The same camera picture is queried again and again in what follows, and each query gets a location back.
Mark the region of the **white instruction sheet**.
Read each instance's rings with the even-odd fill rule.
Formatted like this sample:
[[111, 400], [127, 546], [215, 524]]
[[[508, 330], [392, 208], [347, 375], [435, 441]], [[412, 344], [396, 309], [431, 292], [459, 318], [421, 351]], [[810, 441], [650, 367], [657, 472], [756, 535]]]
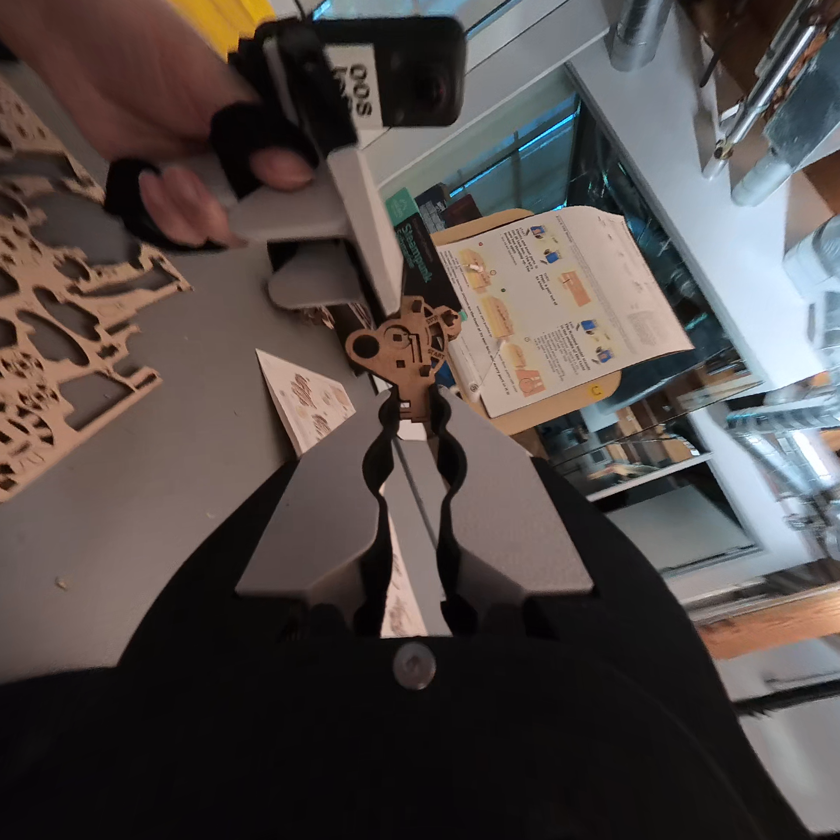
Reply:
[[449, 366], [491, 419], [694, 349], [621, 215], [565, 207], [436, 249], [465, 314]]

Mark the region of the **person's left hand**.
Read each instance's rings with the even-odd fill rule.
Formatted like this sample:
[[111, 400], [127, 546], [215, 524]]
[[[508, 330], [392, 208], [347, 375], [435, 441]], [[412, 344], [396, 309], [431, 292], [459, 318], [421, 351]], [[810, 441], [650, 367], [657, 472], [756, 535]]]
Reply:
[[222, 204], [175, 162], [205, 151], [217, 112], [258, 96], [172, 5], [2, 1], [1, 30], [105, 161], [165, 164], [139, 176], [143, 208], [163, 236], [239, 245]]

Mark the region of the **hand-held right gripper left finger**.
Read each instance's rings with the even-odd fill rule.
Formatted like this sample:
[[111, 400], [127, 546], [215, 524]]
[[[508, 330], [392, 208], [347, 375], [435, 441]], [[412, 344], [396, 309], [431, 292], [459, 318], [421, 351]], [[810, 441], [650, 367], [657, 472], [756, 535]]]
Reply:
[[394, 469], [396, 392], [384, 392], [302, 455], [239, 579], [241, 596], [334, 607], [382, 624], [392, 539], [382, 489]]

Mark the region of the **yellow plastic bin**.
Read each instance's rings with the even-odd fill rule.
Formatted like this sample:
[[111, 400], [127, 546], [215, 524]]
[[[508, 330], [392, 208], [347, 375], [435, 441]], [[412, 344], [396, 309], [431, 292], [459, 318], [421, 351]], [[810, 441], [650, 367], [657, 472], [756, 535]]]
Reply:
[[202, 37], [222, 56], [242, 38], [252, 38], [257, 27], [274, 19], [268, 1], [170, 1]]

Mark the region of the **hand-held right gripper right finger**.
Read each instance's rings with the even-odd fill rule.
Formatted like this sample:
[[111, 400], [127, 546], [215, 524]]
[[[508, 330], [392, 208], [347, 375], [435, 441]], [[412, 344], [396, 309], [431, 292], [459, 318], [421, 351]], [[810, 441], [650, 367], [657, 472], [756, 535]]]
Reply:
[[452, 392], [429, 393], [446, 484], [437, 537], [442, 614], [477, 631], [541, 597], [590, 595], [593, 580], [529, 452]]

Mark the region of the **illustrated instruction booklet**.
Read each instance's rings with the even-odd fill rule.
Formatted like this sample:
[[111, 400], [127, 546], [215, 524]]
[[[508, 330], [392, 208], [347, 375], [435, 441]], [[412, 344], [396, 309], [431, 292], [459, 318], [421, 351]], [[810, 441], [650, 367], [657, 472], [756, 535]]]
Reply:
[[[308, 452], [355, 414], [344, 387], [324, 375], [255, 350], [271, 401], [296, 455]], [[425, 637], [427, 628], [417, 603], [394, 522], [388, 521], [392, 576], [388, 586], [381, 637]]]

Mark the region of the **silver metal pipe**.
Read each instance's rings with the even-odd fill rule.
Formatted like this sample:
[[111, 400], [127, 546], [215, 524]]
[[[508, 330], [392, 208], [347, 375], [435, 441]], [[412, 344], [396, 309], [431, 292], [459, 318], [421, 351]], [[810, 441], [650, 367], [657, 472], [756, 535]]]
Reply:
[[730, 117], [721, 119], [722, 136], [703, 168], [704, 178], [716, 178], [757, 121], [787, 98], [807, 63], [825, 43], [837, 17], [834, 6], [833, 1], [794, 2], [755, 68], [756, 81], [751, 90]]

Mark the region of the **brown wooden model part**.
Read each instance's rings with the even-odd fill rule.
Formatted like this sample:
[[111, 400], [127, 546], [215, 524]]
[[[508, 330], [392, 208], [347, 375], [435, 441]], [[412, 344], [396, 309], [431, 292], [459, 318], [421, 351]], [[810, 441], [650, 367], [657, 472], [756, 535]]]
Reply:
[[352, 332], [344, 348], [353, 363], [396, 388], [402, 420], [426, 423], [432, 416], [430, 391], [460, 332], [456, 310], [403, 296], [396, 315], [375, 329]]

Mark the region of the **dark model kit box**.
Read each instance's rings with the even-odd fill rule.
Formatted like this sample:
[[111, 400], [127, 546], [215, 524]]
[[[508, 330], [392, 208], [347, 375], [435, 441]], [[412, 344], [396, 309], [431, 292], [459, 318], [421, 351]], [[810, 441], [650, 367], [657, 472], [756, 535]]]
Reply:
[[452, 309], [465, 322], [466, 311], [412, 194], [404, 187], [385, 201], [385, 207], [404, 260], [403, 294], [423, 298], [431, 308]]

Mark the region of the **silver ventilation duct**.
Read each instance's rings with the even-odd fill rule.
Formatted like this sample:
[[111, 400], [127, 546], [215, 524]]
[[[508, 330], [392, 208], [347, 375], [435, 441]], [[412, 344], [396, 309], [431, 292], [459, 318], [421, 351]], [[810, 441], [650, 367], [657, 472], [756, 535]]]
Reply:
[[655, 57], [675, 1], [624, 1], [608, 52], [612, 67], [633, 72]]

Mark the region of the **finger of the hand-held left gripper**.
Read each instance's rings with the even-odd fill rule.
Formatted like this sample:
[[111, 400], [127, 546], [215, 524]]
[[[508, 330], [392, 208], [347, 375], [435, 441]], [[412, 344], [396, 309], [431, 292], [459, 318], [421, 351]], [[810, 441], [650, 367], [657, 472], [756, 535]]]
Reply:
[[366, 305], [365, 274], [356, 248], [344, 239], [269, 242], [268, 299], [278, 308], [304, 310]]
[[386, 317], [397, 314], [403, 296], [403, 253], [368, 161], [356, 145], [327, 156], [356, 249]]

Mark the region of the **laser-cut plywood sheet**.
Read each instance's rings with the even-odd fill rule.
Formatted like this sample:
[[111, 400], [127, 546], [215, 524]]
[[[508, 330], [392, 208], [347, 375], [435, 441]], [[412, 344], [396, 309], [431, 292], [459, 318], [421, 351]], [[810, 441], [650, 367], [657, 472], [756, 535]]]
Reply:
[[150, 367], [126, 367], [138, 313], [190, 284], [159, 249], [96, 264], [49, 245], [37, 205], [71, 196], [90, 207], [104, 191], [35, 111], [2, 80], [2, 166], [26, 159], [58, 175], [2, 173], [1, 493], [6, 502], [161, 384]]

